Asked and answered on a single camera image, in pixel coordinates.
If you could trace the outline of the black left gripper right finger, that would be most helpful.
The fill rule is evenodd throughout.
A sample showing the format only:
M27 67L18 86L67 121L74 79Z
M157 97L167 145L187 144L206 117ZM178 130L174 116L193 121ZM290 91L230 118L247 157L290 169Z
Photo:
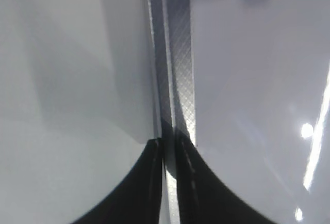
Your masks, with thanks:
M181 223L271 223L219 180L180 130L174 146Z

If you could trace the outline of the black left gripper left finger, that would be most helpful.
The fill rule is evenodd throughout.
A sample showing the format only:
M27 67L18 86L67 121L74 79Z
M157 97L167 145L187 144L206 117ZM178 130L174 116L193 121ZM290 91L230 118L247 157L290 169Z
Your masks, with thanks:
M159 223L162 198L163 141L147 141L121 183L74 223Z

